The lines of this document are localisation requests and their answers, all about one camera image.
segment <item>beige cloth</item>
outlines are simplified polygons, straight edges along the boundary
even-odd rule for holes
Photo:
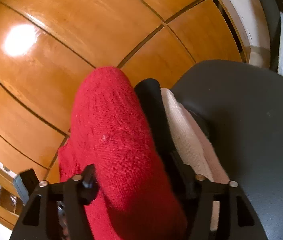
[[[201,131],[191,114],[179,104],[173,93],[161,89],[172,140],[185,164],[190,165],[196,174],[202,174],[210,181],[227,184],[229,178],[222,168],[214,149]],[[213,203],[211,230],[217,230],[219,203]]]

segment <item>gray chair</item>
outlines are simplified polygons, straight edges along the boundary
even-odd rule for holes
[[[283,77],[248,64],[210,60],[172,88],[202,117],[231,180],[245,191],[269,240],[283,239]]]

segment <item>metal bolt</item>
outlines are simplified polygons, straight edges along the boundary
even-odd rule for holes
[[[76,175],[73,176],[72,179],[73,179],[74,181],[79,181],[79,180],[81,180],[82,178],[83,178],[83,176],[81,176],[80,174],[76,174]]]
[[[199,180],[199,181],[203,181],[203,180],[206,179],[206,177],[205,177],[204,175],[201,175],[201,174],[197,174],[197,175],[195,176],[195,178],[196,178],[197,180]]]
[[[49,182],[46,181],[46,180],[43,180],[43,181],[39,182],[39,186],[40,187],[46,187],[48,184],[49,184]]]
[[[232,180],[232,181],[229,182],[229,186],[230,187],[238,187],[238,182]]]

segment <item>black mount frame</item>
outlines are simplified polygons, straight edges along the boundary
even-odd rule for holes
[[[182,204],[188,220],[185,239],[188,240],[267,240],[264,229],[251,203],[241,187],[211,182],[196,175],[185,165],[176,151],[168,155],[174,163],[174,190]],[[30,194],[25,208],[11,234],[11,240],[54,240],[61,239],[57,201],[63,201],[69,236],[71,240],[94,239],[84,205],[89,205],[98,192],[94,165],[88,165],[81,175],[66,182],[49,185],[42,181],[32,191],[33,182],[38,181],[33,171],[21,173],[14,181],[20,195]],[[212,206],[220,202],[219,225],[210,231]]]

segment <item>wooden floor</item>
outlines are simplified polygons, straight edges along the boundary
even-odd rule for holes
[[[87,74],[112,65],[171,88],[207,59],[241,61],[213,0],[0,0],[0,162],[55,182]]]

